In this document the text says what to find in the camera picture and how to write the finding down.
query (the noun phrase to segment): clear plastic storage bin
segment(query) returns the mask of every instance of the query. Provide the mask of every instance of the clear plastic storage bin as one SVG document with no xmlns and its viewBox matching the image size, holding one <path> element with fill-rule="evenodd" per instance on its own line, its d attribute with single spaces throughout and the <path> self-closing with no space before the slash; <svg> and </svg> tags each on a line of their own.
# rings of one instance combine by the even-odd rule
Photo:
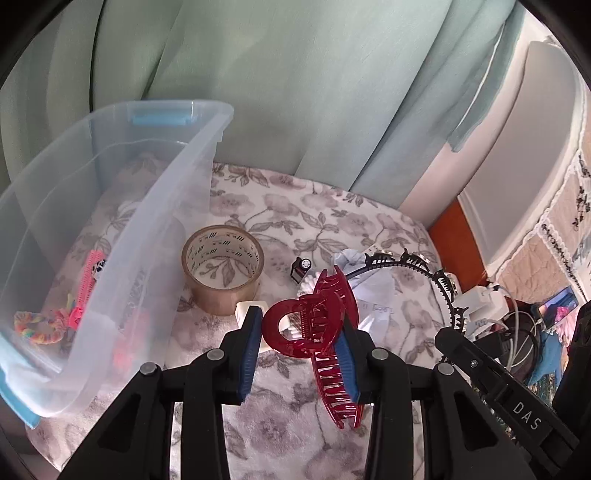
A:
<svg viewBox="0 0 591 480">
<path fill-rule="evenodd" d="M 232 115 L 213 101 L 103 108 L 49 145 L 2 194 L 0 393 L 13 408 L 44 417 L 80 410 L 101 389 L 123 386 L 143 362 L 162 365 L 184 284 L 181 249 L 204 226 L 216 144 Z M 126 183 L 137 172 L 153 181 Z M 116 228 L 80 325 L 59 343 L 33 343 L 15 331 L 14 314 L 47 310 L 64 262 L 76 263 L 73 252 L 82 269 L 85 249 L 105 247 L 81 233 L 98 206 L 115 212 L 109 227 Z M 65 301 L 55 296 L 56 305 Z"/>
</svg>

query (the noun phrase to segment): mint green curtain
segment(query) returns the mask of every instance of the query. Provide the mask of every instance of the mint green curtain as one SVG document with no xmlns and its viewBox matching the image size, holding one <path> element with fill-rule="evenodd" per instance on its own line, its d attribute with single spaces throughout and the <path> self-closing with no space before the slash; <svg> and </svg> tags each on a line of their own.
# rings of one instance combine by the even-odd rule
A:
<svg viewBox="0 0 591 480">
<path fill-rule="evenodd" d="M 0 90 L 0 188 L 90 104 L 211 98 L 235 108 L 219 161 L 396 207 L 470 105 L 458 137 L 488 111 L 519 32 L 504 27 L 514 5 L 74 0 Z M 499 36 L 497 81 L 473 102 Z"/>
</svg>

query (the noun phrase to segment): white cable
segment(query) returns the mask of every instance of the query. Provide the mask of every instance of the white cable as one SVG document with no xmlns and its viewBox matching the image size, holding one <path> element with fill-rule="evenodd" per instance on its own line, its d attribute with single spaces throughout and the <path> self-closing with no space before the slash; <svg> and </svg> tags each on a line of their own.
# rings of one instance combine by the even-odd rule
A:
<svg viewBox="0 0 591 480">
<path fill-rule="evenodd" d="M 471 341 L 476 340 L 476 337 L 478 337 L 478 335 L 486 332 L 486 330 L 488 328 L 490 328 L 489 327 L 490 324 L 500 325 L 504 330 L 509 330 L 509 327 L 507 325 L 505 325 L 501 320 L 482 319 L 482 320 L 476 320 L 474 323 L 478 324 L 478 326 L 476 327 L 476 330 L 474 330 L 470 334 Z"/>
<path fill-rule="evenodd" d="M 513 312 L 515 314 L 515 336 L 514 336 L 515 340 L 513 341 L 511 353 L 509 354 L 509 360 L 507 360 L 507 370 L 509 372 L 511 372 L 511 368 L 513 368 L 513 362 L 515 361 L 515 357 L 517 354 L 517 343 L 519 341 L 519 310 L 517 308 L 517 302 L 515 301 L 515 299 L 513 298 L 513 295 L 511 295 L 509 290 L 507 290 L 502 285 L 497 285 L 495 288 L 506 292 L 506 294 L 509 295 L 509 297 L 511 298 L 511 301 L 513 302 Z"/>
<path fill-rule="evenodd" d="M 534 332 L 533 332 L 533 333 L 534 333 L 534 338 L 535 338 L 535 337 L 538 335 L 538 329 L 537 329 L 537 327 L 536 327 L 536 324 L 537 324 L 537 323 L 539 323 L 540 321 L 539 321 L 539 320 L 538 320 L 538 321 L 534 320 L 534 318 L 533 318 L 533 317 L 532 317 L 532 316 L 531 316 L 531 315 L 530 315 L 528 312 L 520 312 L 520 313 L 523 313 L 523 314 L 527 315 L 527 316 L 530 318 L 530 320 L 531 320 L 531 325 L 532 325 L 532 326 L 531 326 L 531 329 L 530 329 L 530 333 L 531 333 L 531 331 L 533 330 L 533 331 L 534 331 Z M 519 357 L 519 354 L 521 353 L 521 350 L 523 349 L 523 347 L 524 347 L 524 346 L 525 346 L 525 344 L 527 343 L 527 340 L 531 340 L 531 338 L 530 338 L 530 336 L 529 336 L 529 335 L 528 335 L 528 336 L 525 338 L 525 340 L 523 341 L 523 343 L 522 343 L 522 344 L 521 344 L 521 346 L 519 347 L 519 350 L 517 350 L 517 354 L 515 355 L 515 359 L 514 359 L 514 361 L 515 361 L 515 360 L 516 360 L 516 359 Z M 532 351 L 533 349 L 534 349 L 534 344 L 533 344 L 533 342 L 532 342 L 532 344 L 531 344 L 531 346 L 530 346 L 530 349 L 529 349 L 529 350 L 528 350 L 528 352 L 525 354 L 525 356 L 524 356 L 524 357 L 523 357 L 521 360 L 519 360 L 519 362 L 517 362 L 516 364 L 513 364 L 513 365 L 511 366 L 511 369 L 513 369 L 513 368 L 515 368 L 515 367 L 517 367 L 517 366 L 521 365 L 523 362 L 525 362 L 525 360 L 527 360 L 527 358 L 529 357 L 529 355 L 530 355 L 530 353 L 531 353 L 531 351 Z"/>
</svg>

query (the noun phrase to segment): white wall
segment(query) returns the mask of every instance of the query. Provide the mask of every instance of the white wall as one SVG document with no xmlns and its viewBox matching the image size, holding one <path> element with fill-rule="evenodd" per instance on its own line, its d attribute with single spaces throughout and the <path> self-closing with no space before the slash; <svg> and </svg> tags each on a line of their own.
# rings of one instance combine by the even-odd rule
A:
<svg viewBox="0 0 591 480">
<path fill-rule="evenodd" d="M 476 127 L 458 153 L 446 144 L 404 200 L 399 210 L 427 228 L 443 213 L 470 181 L 503 129 L 523 79 L 530 42 L 543 41 L 550 31 L 529 12 L 515 45 L 505 81 L 482 123 Z"/>
</svg>

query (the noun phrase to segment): blue fabric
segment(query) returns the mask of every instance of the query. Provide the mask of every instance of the blue fabric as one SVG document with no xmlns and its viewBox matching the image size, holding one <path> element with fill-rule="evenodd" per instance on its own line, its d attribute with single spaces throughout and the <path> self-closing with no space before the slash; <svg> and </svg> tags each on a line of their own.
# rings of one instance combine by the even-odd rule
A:
<svg viewBox="0 0 591 480">
<path fill-rule="evenodd" d="M 541 332 L 541 355 L 534 372 L 531 375 L 528 386 L 539 382 L 544 375 L 554 373 L 556 375 L 556 385 L 562 380 L 562 369 L 560 368 L 560 357 L 562 356 L 562 344 L 558 335 L 548 335 Z"/>
</svg>

